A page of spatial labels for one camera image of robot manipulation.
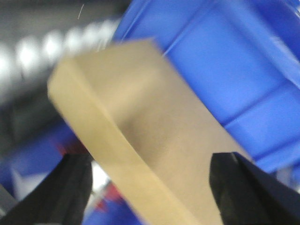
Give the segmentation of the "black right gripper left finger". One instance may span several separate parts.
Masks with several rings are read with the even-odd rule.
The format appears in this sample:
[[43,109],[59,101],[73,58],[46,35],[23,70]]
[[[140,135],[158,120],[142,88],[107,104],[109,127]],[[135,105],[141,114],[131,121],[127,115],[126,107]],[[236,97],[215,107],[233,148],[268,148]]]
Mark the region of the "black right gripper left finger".
[[92,190],[89,154],[66,154],[52,172],[0,223],[2,225],[80,225]]

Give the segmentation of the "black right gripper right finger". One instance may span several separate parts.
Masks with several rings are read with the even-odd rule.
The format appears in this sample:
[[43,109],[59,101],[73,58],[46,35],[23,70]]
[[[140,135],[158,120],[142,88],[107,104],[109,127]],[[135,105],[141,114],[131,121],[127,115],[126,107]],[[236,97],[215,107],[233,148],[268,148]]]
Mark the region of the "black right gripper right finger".
[[300,195],[237,152],[214,153],[209,184],[224,225],[298,225]]

